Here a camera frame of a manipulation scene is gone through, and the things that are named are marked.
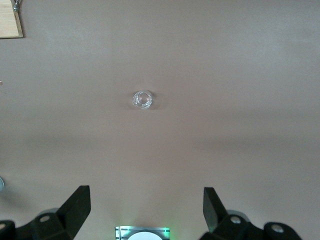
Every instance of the silver metal part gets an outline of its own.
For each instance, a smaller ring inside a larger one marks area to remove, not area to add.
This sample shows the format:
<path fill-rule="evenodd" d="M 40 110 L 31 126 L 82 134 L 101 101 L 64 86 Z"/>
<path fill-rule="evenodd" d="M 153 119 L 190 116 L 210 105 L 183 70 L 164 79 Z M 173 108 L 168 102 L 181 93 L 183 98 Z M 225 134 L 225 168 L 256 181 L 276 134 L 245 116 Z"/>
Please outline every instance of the silver metal part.
<path fill-rule="evenodd" d="M 234 224 L 240 224 L 240 223 L 241 223 L 240 218 L 237 217 L 237 216 L 232 216 L 232 217 L 230 218 L 230 220 L 231 220 L 231 222 L 233 222 Z"/>
<path fill-rule="evenodd" d="M 19 5 L 20 5 L 20 0 L 16 0 L 15 4 L 13 5 L 13 10 L 18 13 L 19 12 Z"/>
<path fill-rule="evenodd" d="M 280 234 L 282 234 L 284 232 L 284 229 L 281 226 L 279 226 L 278 224 L 273 224 L 271 226 L 271 228 L 273 231 L 280 233 Z"/>
<path fill-rule="evenodd" d="M 4 189 L 5 187 L 5 181 L 0 177 L 0 192 Z"/>

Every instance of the transparent plastic cup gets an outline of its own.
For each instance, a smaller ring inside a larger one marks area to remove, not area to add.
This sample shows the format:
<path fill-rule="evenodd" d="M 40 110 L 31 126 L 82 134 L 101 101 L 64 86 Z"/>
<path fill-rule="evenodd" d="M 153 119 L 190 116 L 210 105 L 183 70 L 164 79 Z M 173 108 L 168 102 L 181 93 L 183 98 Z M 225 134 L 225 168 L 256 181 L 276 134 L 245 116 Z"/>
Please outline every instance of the transparent plastic cup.
<path fill-rule="evenodd" d="M 148 109 L 152 104 L 152 94 L 148 90 L 138 91 L 133 96 L 132 104 L 140 109 Z"/>

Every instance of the white circle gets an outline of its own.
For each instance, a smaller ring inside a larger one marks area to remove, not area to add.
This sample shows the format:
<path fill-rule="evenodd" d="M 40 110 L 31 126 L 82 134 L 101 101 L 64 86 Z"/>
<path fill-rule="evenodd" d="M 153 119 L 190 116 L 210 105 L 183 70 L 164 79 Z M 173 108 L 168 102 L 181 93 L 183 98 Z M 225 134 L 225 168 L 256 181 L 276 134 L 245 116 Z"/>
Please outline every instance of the white circle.
<path fill-rule="evenodd" d="M 157 234 L 148 231 L 141 231 L 133 234 L 128 240 L 162 240 Z"/>

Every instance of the table surface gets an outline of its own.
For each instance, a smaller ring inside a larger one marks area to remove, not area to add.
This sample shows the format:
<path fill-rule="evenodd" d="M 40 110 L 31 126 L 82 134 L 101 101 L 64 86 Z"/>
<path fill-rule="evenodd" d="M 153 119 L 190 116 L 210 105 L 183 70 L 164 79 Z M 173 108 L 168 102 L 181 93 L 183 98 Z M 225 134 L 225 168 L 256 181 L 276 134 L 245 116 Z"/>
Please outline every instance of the table surface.
<path fill-rule="evenodd" d="M 196 240 L 203 188 L 258 227 L 320 239 L 320 3 L 22 1 L 0 40 L 0 219 L 90 185 L 78 240 Z M 149 109 L 132 106 L 150 90 Z"/>

